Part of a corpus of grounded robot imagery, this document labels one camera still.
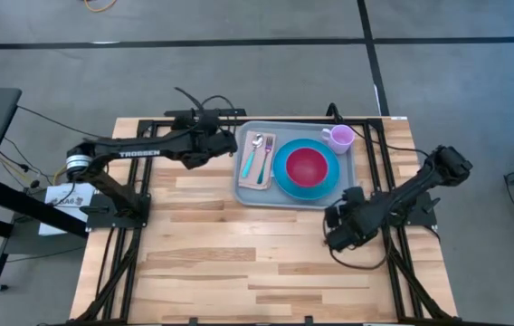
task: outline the utensil handle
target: utensil handle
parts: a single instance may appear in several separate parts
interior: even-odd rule
[[[263,161],[263,166],[261,167],[261,173],[259,174],[259,178],[257,179],[258,185],[263,183],[263,172],[265,172],[265,164],[267,164],[267,154],[269,154],[269,153],[265,153],[265,160]]]
[[[253,156],[255,156],[255,149],[251,152],[251,155],[249,155],[249,159],[247,159],[247,163],[245,163],[245,168],[243,168],[241,177],[249,176],[249,170],[251,169],[251,164],[253,163]]]

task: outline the concrete floor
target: concrete floor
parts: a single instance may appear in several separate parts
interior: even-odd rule
[[[514,36],[514,1],[366,2],[375,37]],[[102,14],[74,0],[0,0],[0,43],[362,35],[353,0],[119,0]],[[417,147],[453,145],[474,165],[459,189],[434,191],[460,315],[514,323],[514,208],[502,182],[514,170],[514,44],[376,50],[391,114],[410,118]],[[190,108],[173,86],[222,93],[251,115],[319,115],[331,101],[344,115],[378,114],[363,45],[0,51],[0,87],[21,88],[21,105],[102,135],[118,116]],[[8,137],[50,173],[81,139],[23,111]],[[0,180],[17,186],[1,168]],[[81,257],[9,264],[0,325],[65,321]]]

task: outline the spoon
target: spoon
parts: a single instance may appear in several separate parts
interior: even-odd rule
[[[251,164],[253,163],[253,156],[255,156],[255,150],[258,149],[261,145],[263,145],[263,135],[256,134],[255,137],[253,137],[251,143],[253,144],[253,150],[249,155],[249,159],[247,159],[247,163],[245,163],[245,168],[243,168],[243,173],[241,174],[241,177],[247,177],[249,175],[249,170],[251,169]]]

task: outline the butcher block tabletop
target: butcher block tabletop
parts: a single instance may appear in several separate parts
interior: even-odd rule
[[[414,147],[408,120],[382,119],[388,145]],[[138,120],[117,119],[113,137],[135,137]],[[363,134],[361,127],[356,129]],[[167,132],[168,127],[161,128],[158,135]],[[372,179],[366,145],[360,137],[353,150],[357,182],[369,197]],[[384,186],[378,145],[375,153]],[[389,154],[397,185],[418,170],[414,152],[389,149]],[[128,159],[112,161],[109,173],[125,184],[129,165]],[[323,245],[320,211],[258,208],[236,202],[233,165],[228,155],[212,158],[193,170],[186,170],[180,162],[154,158],[149,185],[152,206],[138,251],[129,323],[188,322],[190,317],[198,317],[202,323],[303,322],[309,315],[315,322],[396,321],[386,265],[360,271],[335,263]],[[408,226],[406,232],[416,276],[440,306],[455,315],[438,240],[420,226]],[[116,234],[110,242],[103,283],[108,280]],[[90,233],[71,318],[82,314],[94,300],[108,235],[108,229]],[[371,265],[384,253],[379,235],[355,251],[345,250],[338,258]],[[401,274],[400,283],[405,311],[411,316],[412,305]],[[120,280],[113,318],[119,316],[123,285]]]

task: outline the napkin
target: napkin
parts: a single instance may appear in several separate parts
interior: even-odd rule
[[[258,133],[263,135],[263,144],[255,150],[255,154],[253,157],[253,163],[251,164],[251,169],[249,170],[249,174],[247,177],[242,177],[243,169],[245,168],[245,164],[253,151],[252,140],[255,138],[255,135]],[[268,137],[273,138],[273,146],[271,148],[271,152],[267,155],[267,160],[265,160],[265,143]],[[265,132],[257,132],[257,131],[247,131],[247,135],[245,136],[245,144],[243,145],[243,156],[241,157],[241,166],[239,167],[239,187],[248,187],[251,189],[264,190],[271,186],[271,163],[273,162],[273,153],[275,152],[275,134],[265,133]],[[265,164],[265,170],[263,171],[263,182],[261,184],[257,183],[259,179],[259,175],[261,174],[261,169]]]

